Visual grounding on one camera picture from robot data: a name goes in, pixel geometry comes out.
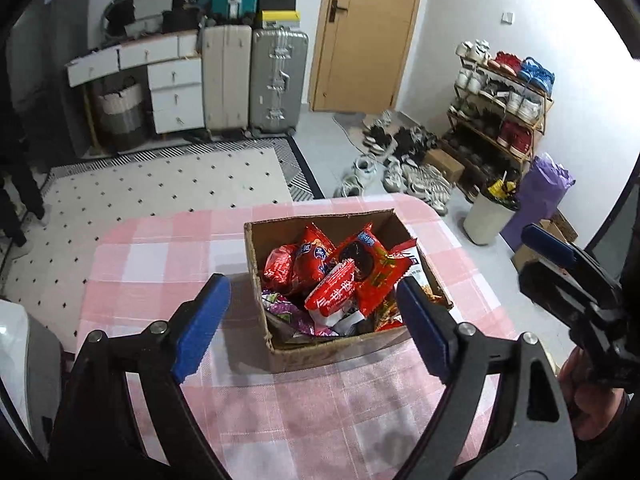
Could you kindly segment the operator right hand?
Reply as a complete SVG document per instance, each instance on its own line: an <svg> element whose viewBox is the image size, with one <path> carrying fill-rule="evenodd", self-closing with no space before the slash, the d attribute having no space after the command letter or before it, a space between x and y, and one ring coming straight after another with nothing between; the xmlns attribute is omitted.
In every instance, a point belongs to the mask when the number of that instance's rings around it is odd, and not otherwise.
<svg viewBox="0 0 640 480"><path fill-rule="evenodd" d="M574 437L579 441L590 441L603 434L626 402L623 389L605 388L579 379L578 370L586 363L585 352L575 347L558 375L567 406L577 408L577 414L570 416L570 420Z"/></svg>

